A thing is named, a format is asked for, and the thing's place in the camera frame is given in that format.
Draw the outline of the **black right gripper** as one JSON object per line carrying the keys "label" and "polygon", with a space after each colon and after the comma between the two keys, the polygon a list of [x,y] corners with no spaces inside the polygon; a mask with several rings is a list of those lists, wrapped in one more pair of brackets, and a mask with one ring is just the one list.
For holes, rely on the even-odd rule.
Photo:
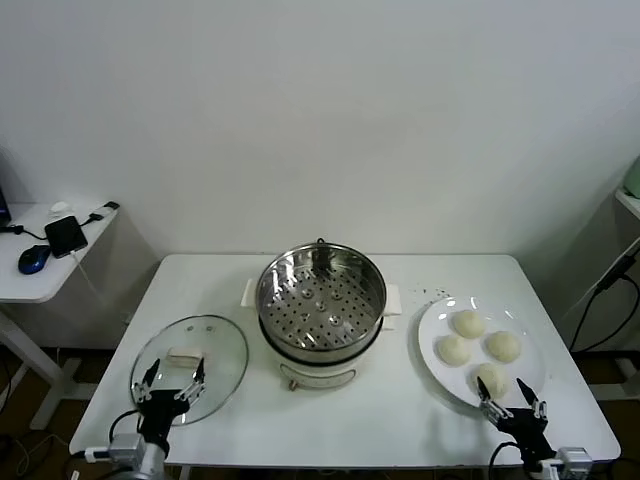
{"label": "black right gripper", "polygon": [[477,376],[476,384],[480,398],[480,410],[496,428],[510,435],[520,450],[523,463],[539,463],[556,455],[547,441],[544,431],[547,427],[547,404],[541,401],[534,390],[521,378],[516,379],[518,387],[531,409],[503,408],[496,403],[483,380]]}

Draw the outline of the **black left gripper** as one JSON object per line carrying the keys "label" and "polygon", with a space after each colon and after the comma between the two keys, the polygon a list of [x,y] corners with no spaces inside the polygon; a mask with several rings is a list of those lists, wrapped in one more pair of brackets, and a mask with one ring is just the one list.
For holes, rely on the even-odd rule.
{"label": "black left gripper", "polygon": [[173,420],[190,409],[189,402],[196,402],[205,390],[204,360],[201,359],[193,374],[192,382],[182,390],[151,387],[158,373],[161,360],[146,370],[142,379],[132,385],[133,402],[143,417],[139,433],[146,444],[168,446],[167,437]]}

